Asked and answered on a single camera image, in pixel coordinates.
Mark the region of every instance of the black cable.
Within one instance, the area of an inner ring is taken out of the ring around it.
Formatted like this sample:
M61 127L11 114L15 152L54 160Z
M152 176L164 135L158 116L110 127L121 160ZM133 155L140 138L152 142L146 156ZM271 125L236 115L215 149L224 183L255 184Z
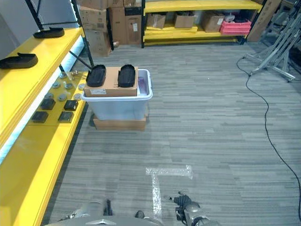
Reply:
M255 95L257 95L258 97L260 97L264 102L265 104L267 105L267 110L265 111L265 114L264 114L264 128L265 128L265 132L267 134L267 137L268 137L268 140L271 144L271 146L273 147L274 151L276 152L276 154L278 155L278 157L281 159L281 161L290 169L290 171L294 174L294 176L296 177L297 181L298 181L298 186L299 186L299 207L298 207L298 217L299 217L299 221L301 222L301 213L300 213L300 205L301 205L301 186L300 186L300 180L297 176L297 174L294 172L294 170L285 162L285 160L281 157L281 155L279 154L279 152L277 151L277 149L275 148L275 146L273 145L270 137L269 137L269 131L268 131L268 128L267 128L267 114L268 114L268 111L269 111L269 104L267 102L267 100L259 95L258 93L256 93L255 91L251 90L249 87L248 87L248 82L250 81L250 78L251 78L251 75L246 72L244 69L242 69L241 67L239 67L238 63L242 60L242 59L245 59L245 57L242 57L240 58L237 62L236 62L236 66L239 70L243 71L244 73L246 73L248 75L248 79L246 81L246 88L251 91L252 93L254 93Z

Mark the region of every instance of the tape mark on floor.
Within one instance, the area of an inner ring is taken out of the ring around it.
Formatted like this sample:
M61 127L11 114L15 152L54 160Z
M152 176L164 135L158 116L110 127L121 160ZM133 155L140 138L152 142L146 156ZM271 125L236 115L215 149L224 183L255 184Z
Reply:
M146 175L151 176L152 182L152 200L154 209L154 218L162 219L161 192L158 176L182 176L193 178L192 167L186 165L186 168L146 168Z

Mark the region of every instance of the yellow shelving unit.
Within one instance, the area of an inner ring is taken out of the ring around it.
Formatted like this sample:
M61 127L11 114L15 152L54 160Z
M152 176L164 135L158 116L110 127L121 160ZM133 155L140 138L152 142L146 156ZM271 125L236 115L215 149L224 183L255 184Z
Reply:
M167 25L162 30L149 28L145 30L146 13L224 9L248 9L260 12L262 5L251 0L171 0L153 2L142 0L142 8L144 8L142 12L143 48L144 45L237 41L234 36L223 36L219 32L206 33L200 28L193 32L192 30L186 31Z
M83 78L57 79L58 89L51 89L56 104L47 110L46 122L29 121L0 165L0 225L40 226L56 178L79 122L85 102L80 100L71 123L59 123L58 117L66 101L57 97L65 93L67 99L81 93L77 87ZM72 83L66 90L63 81Z
M54 39L32 36L9 54L34 53L39 61L32 68L0 69L0 148L81 35L84 33L80 27L65 29L64 36Z
M173 0L145 3L145 13L186 10L254 9L260 12L262 5L251 0Z
M44 29L44 25L66 23L42 24L31 0L25 0L25 2L40 30ZM75 94L82 92L78 89L78 85L85 83L87 75L87 73L80 73L72 77L70 73L67 73L66 78L56 80L61 83L61 86L58 89L51 88L49 91L54 95L56 102L53 109L37 109L37 111L48 112L46 121L33 123L29 120L16 140L13 139L15 137L9 139L20 120L25 114L27 115L33 101L38 101L36 97L39 97L40 92L46 88L45 85L49 79L52 80L55 76L55 70L60 67L63 72L61 62L68 52L90 67L71 52L72 46L79 37L83 39L91 67L94 66L75 0L70 0L70 7L73 8L76 19L68 24L77 24L78 28L65 28L64 35L59 38L30 37L9 56L16 56L17 52L34 53L38 57L37 64L26 69L0 69L1 226L40 226L85 106L85 102L79 100L76 111L72 111L74 114L72 121L70 123L58 122L66 103L66 101L60 102L58 97L64 93L67 100L74 99ZM65 89L64 81L72 83L72 88Z

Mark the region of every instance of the plastic storage bin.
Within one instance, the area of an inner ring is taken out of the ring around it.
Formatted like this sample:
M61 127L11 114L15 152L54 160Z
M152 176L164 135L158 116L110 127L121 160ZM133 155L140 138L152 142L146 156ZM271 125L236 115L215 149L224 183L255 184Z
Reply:
M138 79L144 82L138 83L136 97L85 97L83 92L81 98L100 120L140 120L145 116L147 101L152 98L151 74L146 69L139 69ZM140 93L140 90L146 90L146 93Z
M250 21L245 23L227 23L226 21L223 21L220 32L223 35L247 35L250 30Z

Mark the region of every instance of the small black block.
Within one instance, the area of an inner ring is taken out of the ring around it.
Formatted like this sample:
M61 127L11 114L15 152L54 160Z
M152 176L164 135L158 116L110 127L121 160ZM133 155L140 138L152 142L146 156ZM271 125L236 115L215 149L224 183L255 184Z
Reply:
M75 111L79 105L77 100L67 100L64 106L65 111Z
M71 123L73 116L73 112L62 112L58 121L61 123Z
M41 103L41 108L43 110L52 110L55 105L55 101L52 98L44 99Z
M34 123L44 123L48 117L47 112L35 112L32 116L32 121Z

